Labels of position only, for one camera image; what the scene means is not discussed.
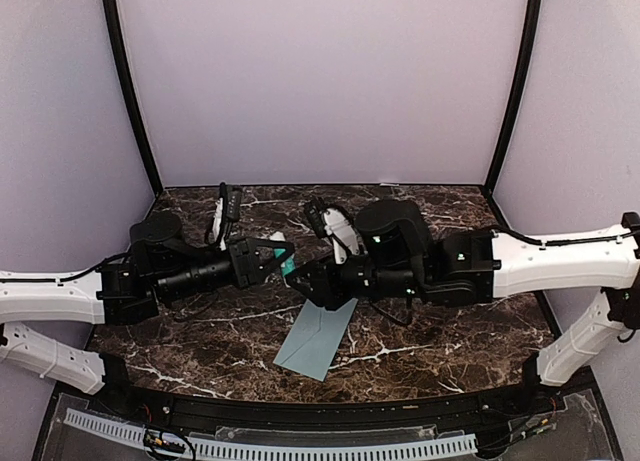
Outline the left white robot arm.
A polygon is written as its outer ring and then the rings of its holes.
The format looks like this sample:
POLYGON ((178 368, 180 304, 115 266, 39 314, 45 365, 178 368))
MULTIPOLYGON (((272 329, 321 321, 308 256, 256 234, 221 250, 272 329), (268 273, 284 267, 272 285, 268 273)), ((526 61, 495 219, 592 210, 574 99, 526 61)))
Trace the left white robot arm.
POLYGON ((123 359, 73 348, 27 327, 29 321, 128 326, 160 306, 233 286, 261 285, 294 253, 286 240, 241 238, 225 248, 186 242, 180 218, 161 212, 133 225, 130 248, 69 274, 1 275, 1 358, 103 402, 120 417, 141 408, 123 359))

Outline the teal envelope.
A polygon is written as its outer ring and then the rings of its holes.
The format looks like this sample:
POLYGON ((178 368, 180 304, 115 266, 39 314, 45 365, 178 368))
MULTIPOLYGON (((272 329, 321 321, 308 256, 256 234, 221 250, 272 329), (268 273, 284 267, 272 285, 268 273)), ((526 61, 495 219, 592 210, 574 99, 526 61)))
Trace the teal envelope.
POLYGON ((274 364, 324 381, 357 303, 358 300, 353 298, 338 310, 329 311, 306 300, 274 364))

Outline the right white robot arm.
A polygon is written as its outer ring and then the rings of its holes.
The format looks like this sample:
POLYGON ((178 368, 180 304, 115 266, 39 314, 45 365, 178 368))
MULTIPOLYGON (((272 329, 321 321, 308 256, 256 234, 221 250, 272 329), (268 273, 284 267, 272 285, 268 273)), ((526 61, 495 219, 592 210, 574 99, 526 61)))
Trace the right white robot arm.
POLYGON ((402 298, 445 307, 486 304, 516 294, 593 287, 586 311, 551 345, 531 355, 510 394, 521 415, 534 413, 549 387, 564 385, 610 342, 639 329, 639 217, 598 231, 531 237, 501 226, 435 239, 419 206, 382 199, 355 215, 320 200, 305 215, 331 254, 296 268, 287 283, 334 311, 358 298, 402 298))

